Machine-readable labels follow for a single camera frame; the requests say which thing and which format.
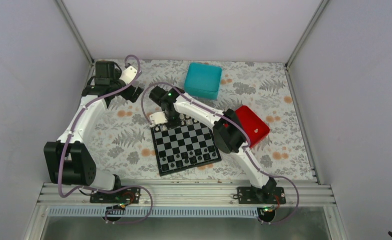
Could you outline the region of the red piece tray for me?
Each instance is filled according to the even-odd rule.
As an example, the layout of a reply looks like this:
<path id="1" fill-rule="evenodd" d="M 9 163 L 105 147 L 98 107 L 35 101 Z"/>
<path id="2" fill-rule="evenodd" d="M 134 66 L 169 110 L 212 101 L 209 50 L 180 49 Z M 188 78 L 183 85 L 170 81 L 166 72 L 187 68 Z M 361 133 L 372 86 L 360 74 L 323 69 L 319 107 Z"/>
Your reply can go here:
<path id="1" fill-rule="evenodd" d="M 270 133 L 269 126 L 248 106 L 239 107 L 236 115 L 250 139 L 250 148 L 260 143 Z"/>

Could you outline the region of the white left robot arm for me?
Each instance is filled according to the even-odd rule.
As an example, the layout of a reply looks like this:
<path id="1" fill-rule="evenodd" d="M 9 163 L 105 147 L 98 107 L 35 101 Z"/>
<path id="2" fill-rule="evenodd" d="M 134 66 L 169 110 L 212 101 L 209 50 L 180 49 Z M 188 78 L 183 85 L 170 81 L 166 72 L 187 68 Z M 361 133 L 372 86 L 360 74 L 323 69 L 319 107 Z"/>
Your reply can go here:
<path id="1" fill-rule="evenodd" d="M 121 68 L 116 62 L 100 60 L 95 63 L 94 75 L 87 81 L 79 108 L 64 133 L 44 146 L 44 155 L 52 183 L 78 185 L 103 191 L 103 196 L 112 203 L 123 195 L 119 177 L 97 168 L 86 143 L 111 101 L 121 96 L 136 102 L 143 89 L 134 85 L 141 75 L 141 66 L 125 64 Z"/>

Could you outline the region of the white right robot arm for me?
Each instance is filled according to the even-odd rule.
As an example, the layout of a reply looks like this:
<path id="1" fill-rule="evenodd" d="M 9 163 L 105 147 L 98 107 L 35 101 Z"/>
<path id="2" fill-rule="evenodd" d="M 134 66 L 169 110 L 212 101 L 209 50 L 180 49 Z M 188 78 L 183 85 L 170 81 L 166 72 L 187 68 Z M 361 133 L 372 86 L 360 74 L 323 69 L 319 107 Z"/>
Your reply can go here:
<path id="1" fill-rule="evenodd" d="M 250 149 L 249 135 L 235 111 L 210 107 L 175 86 L 166 91 L 152 85 L 149 98 L 161 108 L 160 112 L 148 117 L 151 126 L 177 128 L 186 116 L 199 121 L 212 132 L 214 145 L 240 164 L 249 178 L 256 200 L 266 204 L 273 199 L 277 186 L 275 177 L 266 173 L 255 158 Z"/>

